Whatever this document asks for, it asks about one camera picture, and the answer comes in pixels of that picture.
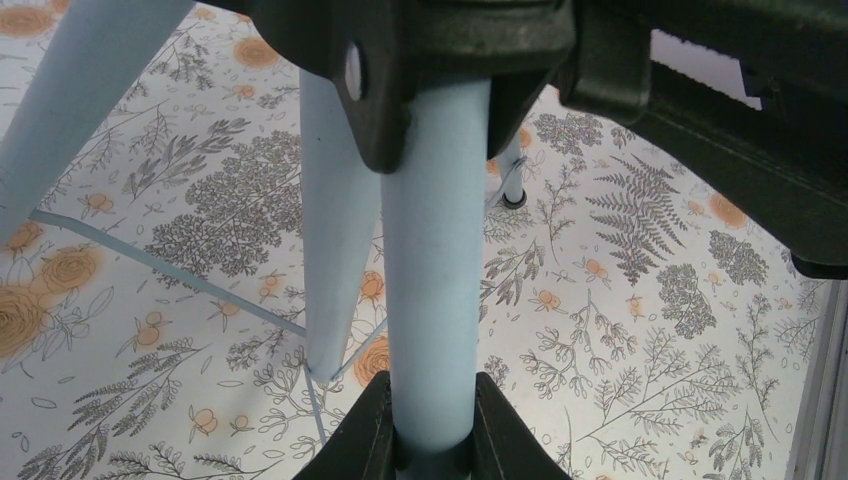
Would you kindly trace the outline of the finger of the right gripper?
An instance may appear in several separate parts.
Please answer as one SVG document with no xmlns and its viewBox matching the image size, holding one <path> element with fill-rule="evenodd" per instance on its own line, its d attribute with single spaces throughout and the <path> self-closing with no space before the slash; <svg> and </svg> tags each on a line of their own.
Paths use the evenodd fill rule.
<svg viewBox="0 0 848 480">
<path fill-rule="evenodd" d="M 650 57 L 651 34 L 734 58 L 776 100 L 847 103 L 847 9 L 830 1 L 578 1 L 565 105 L 676 156 L 788 248 L 807 277 L 847 276 L 847 132 L 758 111 Z"/>
</svg>

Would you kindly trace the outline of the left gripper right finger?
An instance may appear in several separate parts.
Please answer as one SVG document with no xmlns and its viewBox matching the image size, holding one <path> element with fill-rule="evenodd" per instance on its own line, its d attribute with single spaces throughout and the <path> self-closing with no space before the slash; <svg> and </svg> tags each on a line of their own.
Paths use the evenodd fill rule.
<svg viewBox="0 0 848 480">
<path fill-rule="evenodd" d="M 570 480 L 486 372 L 476 375 L 473 479 Z"/>
</svg>

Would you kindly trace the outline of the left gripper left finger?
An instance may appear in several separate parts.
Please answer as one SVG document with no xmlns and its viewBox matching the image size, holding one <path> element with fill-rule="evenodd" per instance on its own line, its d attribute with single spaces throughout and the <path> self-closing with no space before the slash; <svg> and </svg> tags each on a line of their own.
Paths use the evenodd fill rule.
<svg viewBox="0 0 848 480">
<path fill-rule="evenodd" d="M 395 480 L 390 374 L 378 372 L 295 480 Z"/>
</svg>

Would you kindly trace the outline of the light blue music stand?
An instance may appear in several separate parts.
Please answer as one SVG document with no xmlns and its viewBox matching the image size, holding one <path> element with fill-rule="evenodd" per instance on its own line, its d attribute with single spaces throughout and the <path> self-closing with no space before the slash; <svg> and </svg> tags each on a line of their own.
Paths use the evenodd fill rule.
<svg viewBox="0 0 848 480">
<path fill-rule="evenodd" d="M 1 143 L 1 243 L 196 1 L 69 1 Z M 301 69 L 306 292 L 353 275 L 381 194 L 395 479 L 473 479 L 484 158 L 577 46 L 576 1 L 209 1 Z"/>
</svg>

